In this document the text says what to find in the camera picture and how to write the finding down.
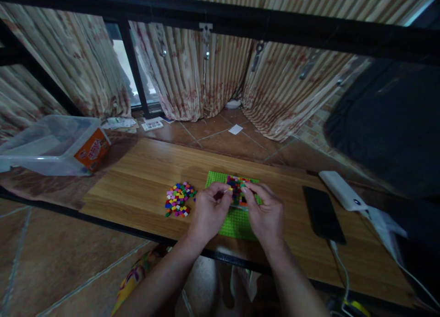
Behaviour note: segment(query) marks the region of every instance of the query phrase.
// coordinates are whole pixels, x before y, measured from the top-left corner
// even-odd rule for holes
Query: green lego baseplate
[[[210,171],[208,173],[208,179],[206,180],[205,187],[210,186],[212,182],[227,183],[228,176],[233,175]],[[246,179],[249,179],[253,183],[259,182],[257,179]],[[258,195],[255,195],[255,200],[258,204],[262,203]],[[226,216],[226,220],[223,223],[219,234],[238,239],[257,241],[257,238],[252,232],[251,224],[249,223],[248,212],[237,208],[229,208],[228,215]]]

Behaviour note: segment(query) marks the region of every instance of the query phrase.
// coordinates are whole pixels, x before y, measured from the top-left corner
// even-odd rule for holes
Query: tiled floor
[[[244,128],[237,135],[228,132],[234,124]],[[164,123],[163,128],[147,133],[140,128],[138,134],[299,171],[337,170],[346,178],[352,176],[334,159],[293,137],[283,143],[263,137],[240,110],[223,110],[217,117],[195,123]],[[108,316],[130,266],[155,245],[54,212],[0,200],[0,315]],[[219,293],[223,300],[215,307],[229,311],[231,298],[224,291],[228,285],[218,281],[217,272],[222,269],[227,274],[231,267],[205,258],[196,265],[200,268],[194,269],[185,288],[193,313],[210,314],[215,300],[206,299]],[[197,277],[206,266],[211,273]],[[207,283],[197,283],[195,277]],[[204,286],[213,292],[203,289],[206,294],[202,300],[197,289]],[[188,316],[182,298],[177,315]]]

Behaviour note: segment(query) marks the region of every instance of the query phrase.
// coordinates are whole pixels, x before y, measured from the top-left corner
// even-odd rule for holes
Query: left hand
[[[232,191],[223,193],[229,188],[228,184],[213,182],[197,193],[196,210],[188,230],[192,240],[205,246],[220,231],[232,200]]]

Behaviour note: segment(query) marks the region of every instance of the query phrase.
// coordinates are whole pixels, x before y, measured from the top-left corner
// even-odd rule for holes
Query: black smartphone
[[[327,192],[308,186],[303,186],[302,188],[306,196],[313,231],[321,238],[346,245],[347,241]]]

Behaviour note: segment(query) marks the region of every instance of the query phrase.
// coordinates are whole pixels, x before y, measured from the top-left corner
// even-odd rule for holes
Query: pile of colorful cubes
[[[193,198],[196,195],[197,191],[189,185],[187,182],[183,182],[183,184],[177,183],[174,185],[168,192],[166,192],[167,201],[165,203],[166,214],[165,217],[168,217],[172,213],[176,217],[186,217],[188,216],[191,209],[185,205],[185,201],[189,198]]]
[[[252,182],[249,178],[237,177],[228,175],[227,184],[232,187],[232,202],[231,207],[235,207],[241,210],[248,210],[248,202],[244,197],[244,193],[242,192],[242,187],[245,186],[245,183]]]

